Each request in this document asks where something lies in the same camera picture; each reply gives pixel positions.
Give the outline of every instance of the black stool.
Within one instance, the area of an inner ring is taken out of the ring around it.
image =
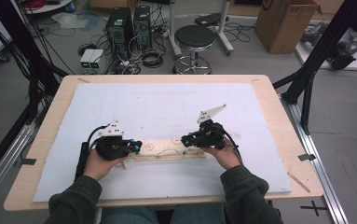
[[[183,56],[175,62],[172,69],[176,74],[210,74],[210,64],[199,57],[197,51],[209,49],[215,41],[213,31],[199,25],[188,25],[179,28],[174,35],[175,43],[182,49],[188,49],[190,56]]]

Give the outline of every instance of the dark green sleeve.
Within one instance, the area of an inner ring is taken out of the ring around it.
[[[50,198],[50,217],[45,223],[94,223],[96,204],[102,190],[96,180],[80,176],[70,188]]]
[[[282,223],[265,200],[268,182],[244,166],[233,167],[221,175],[227,200],[227,216],[231,223]]]

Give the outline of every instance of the floor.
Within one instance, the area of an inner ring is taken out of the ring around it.
[[[105,21],[91,14],[82,14],[89,18],[90,26],[86,29],[59,28],[53,23],[48,13],[37,18],[40,26],[47,30],[46,39],[59,53],[65,63],[75,74],[81,74],[79,46],[95,41],[102,35]],[[177,19],[177,27],[194,23],[198,15]],[[231,17],[229,22],[251,26],[255,19]],[[227,56],[217,41],[206,53],[201,53],[213,67],[213,74],[264,74],[272,82],[291,75],[300,68],[301,62],[294,53],[287,55],[268,54],[254,29],[242,31],[241,40],[232,41],[234,52]],[[235,36],[227,34],[229,40]],[[170,43],[163,56],[164,64],[160,68],[142,68],[141,74],[171,74],[174,56]],[[51,51],[53,62],[60,68],[66,66]],[[0,62],[0,142],[16,121],[21,111],[28,104],[28,81],[21,75],[12,60]],[[277,89],[285,92],[287,87]],[[320,154],[323,165],[344,209],[347,220],[357,223],[357,72],[332,71],[320,69],[314,80],[311,109],[309,114],[309,131]],[[12,213],[4,210],[3,203],[19,168],[12,167],[0,186],[0,223],[42,223],[48,216],[47,211]],[[332,223],[325,210],[323,198],[310,200],[275,200],[273,204],[281,212],[285,223]],[[315,204],[318,209],[306,209]]]

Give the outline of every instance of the person's leg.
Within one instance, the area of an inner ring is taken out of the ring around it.
[[[101,224],[158,224],[158,217],[152,207],[104,208]]]
[[[171,224],[225,224],[222,203],[196,203],[177,205]]]

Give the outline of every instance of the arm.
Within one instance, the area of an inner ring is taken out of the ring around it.
[[[50,198],[50,217],[45,223],[94,223],[96,205],[103,190],[97,181],[125,159],[105,161],[96,150],[92,150],[84,174],[63,193]]]
[[[268,205],[265,194],[268,182],[253,174],[240,163],[231,143],[224,140],[221,150],[202,148],[216,157],[219,164],[227,169],[221,181],[227,200],[227,216],[232,223],[282,223],[275,210]]]

